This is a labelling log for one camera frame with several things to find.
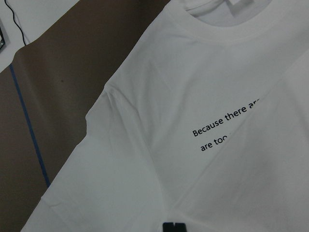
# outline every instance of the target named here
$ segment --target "blue line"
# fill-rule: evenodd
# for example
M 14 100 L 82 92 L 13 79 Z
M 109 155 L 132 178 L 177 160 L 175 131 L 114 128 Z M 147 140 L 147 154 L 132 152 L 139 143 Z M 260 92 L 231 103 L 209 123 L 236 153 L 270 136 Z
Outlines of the blue line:
M 35 148 L 35 152 L 37 153 L 37 157 L 38 157 L 38 160 L 39 160 L 39 163 L 40 163 L 40 166 L 41 166 L 41 170 L 42 170 L 46 185 L 47 185 L 47 187 L 49 187 L 50 182 L 49 182 L 49 179 L 48 179 L 48 176 L 47 176 L 47 172 L 46 172 L 46 169 L 45 169 L 45 166 L 44 166 L 44 162 L 43 162 L 40 150 L 39 150 L 37 140 L 36 140 L 35 135 L 34 135 L 34 131 L 33 131 L 33 128 L 32 128 L 31 122 L 30 122 L 30 118 L 29 118 L 29 115 L 28 115 L 28 112 L 27 112 L 27 109 L 26 109 L 26 105 L 24 103 L 23 96 L 21 95 L 19 85 L 18 85 L 18 82 L 17 82 L 17 78 L 16 78 L 12 64 L 10 64 L 10 70 L 11 70 L 12 78 L 14 80 L 15 87 L 16 87 L 16 90 L 17 90 L 17 93 L 18 93 L 18 96 L 19 96 L 21 106 L 22 106 L 23 111 L 24 111 L 24 115 L 25 115 L 25 118 L 26 118 L 26 121 L 27 121 L 27 124 L 28 124 L 29 132 L 30 132 L 30 135 L 31 135 L 31 138 L 32 138 L 34 148 Z

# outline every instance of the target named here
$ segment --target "white wall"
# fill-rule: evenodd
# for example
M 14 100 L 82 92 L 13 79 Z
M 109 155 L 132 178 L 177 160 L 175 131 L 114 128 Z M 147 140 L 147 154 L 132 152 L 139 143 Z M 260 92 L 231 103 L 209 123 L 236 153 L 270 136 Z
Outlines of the white wall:
M 39 38 L 78 0 L 7 0 L 15 18 L 24 31 L 26 44 Z M 0 0 L 0 27 L 6 45 L 0 50 L 0 72 L 13 60 L 15 52 L 24 46 L 20 30 L 13 22 L 13 14 Z

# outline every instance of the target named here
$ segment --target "black object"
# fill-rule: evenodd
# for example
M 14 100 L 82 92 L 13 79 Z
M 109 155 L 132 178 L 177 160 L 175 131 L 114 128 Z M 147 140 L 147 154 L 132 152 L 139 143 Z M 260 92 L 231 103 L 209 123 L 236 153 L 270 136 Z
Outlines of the black object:
M 184 223 L 164 222 L 163 232 L 187 232 L 187 228 Z
M 4 37 L 0 28 L 0 49 L 5 45 Z
M 19 30 L 20 30 L 20 32 L 21 32 L 21 35 L 22 35 L 22 37 L 23 37 L 24 45 L 26 46 L 24 32 L 23 32 L 23 30 L 20 28 L 20 26 L 18 25 L 18 23 L 16 23 L 16 20 L 15 20 L 15 13 L 14 13 L 13 9 L 9 6 L 9 4 L 6 2 L 6 0 L 4 0 L 4 3 L 5 3 L 5 5 L 12 11 L 12 14 L 13 14 L 13 21 L 14 21 L 14 23 L 16 24 L 16 26 L 19 28 Z

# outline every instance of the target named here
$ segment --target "brown surface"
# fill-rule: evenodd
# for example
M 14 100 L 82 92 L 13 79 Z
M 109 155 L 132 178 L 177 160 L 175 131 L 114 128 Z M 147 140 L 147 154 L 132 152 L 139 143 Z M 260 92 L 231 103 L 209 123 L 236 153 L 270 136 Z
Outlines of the brown surface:
M 12 62 L 50 181 L 85 115 L 168 0 L 82 0 Z M 0 73 L 0 232 L 20 231 L 46 190 L 9 68 Z

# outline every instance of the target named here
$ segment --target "black cable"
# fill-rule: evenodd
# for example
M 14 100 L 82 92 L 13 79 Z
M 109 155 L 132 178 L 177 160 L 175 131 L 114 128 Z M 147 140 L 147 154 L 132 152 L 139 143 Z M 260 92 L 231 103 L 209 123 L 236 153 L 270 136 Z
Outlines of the black cable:
M 5 5 L 7 5 L 7 7 L 9 7 L 10 10 L 12 11 L 12 13 L 13 13 L 13 21 L 14 21 L 14 23 L 16 24 L 16 26 L 20 29 L 21 35 L 23 36 L 24 45 L 26 46 L 25 35 L 24 35 L 24 33 L 23 33 L 23 30 L 20 28 L 20 26 L 19 26 L 19 25 L 16 23 L 16 21 L 15 21 L 15 13 L 14 13 L 13 9 L 8 5 L 8 3 L 6 2 L 6 0 L 4 0 L 4 3 L 5 3 Z

